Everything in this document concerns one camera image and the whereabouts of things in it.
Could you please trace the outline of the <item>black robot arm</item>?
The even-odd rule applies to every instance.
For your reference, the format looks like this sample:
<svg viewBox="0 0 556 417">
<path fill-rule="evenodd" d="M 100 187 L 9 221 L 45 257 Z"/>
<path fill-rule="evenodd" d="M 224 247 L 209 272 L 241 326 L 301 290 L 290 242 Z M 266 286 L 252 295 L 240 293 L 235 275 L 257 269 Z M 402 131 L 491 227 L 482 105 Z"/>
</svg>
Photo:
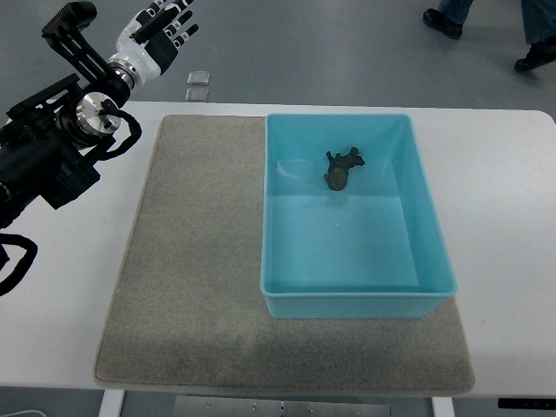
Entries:
<svg viewBox="0 0 556 417">
<path fill-rule="evenodd" d="M 38 196 L 53 209 L 99 181 L 95 165 L 127 152 L 141 137 L 122 111 L 131 76 L 109 66 L 81 32 L 96 18 L 90 1 L 67 3 L 42 29 L 48 45 L 75 69 L 21 101 L 1 129 L 1 226 Z"/>
</svg>

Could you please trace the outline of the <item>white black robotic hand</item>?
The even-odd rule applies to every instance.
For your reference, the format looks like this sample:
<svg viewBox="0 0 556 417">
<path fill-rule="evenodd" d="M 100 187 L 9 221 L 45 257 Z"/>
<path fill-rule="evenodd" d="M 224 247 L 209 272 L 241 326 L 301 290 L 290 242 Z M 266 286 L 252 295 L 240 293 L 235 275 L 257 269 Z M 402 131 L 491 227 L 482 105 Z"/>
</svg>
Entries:
<svg viewBox="0 0 556 417">
<path fill-rule="evenodd" d="M 161 76 L 179 49 L 198 31 L 187 25 L 193 16 L 190 1 L 153 1 L 140 10 L 116 40 L 116 53 L 108 64 L 127 77 L 132 90 Z"/>
</svg>

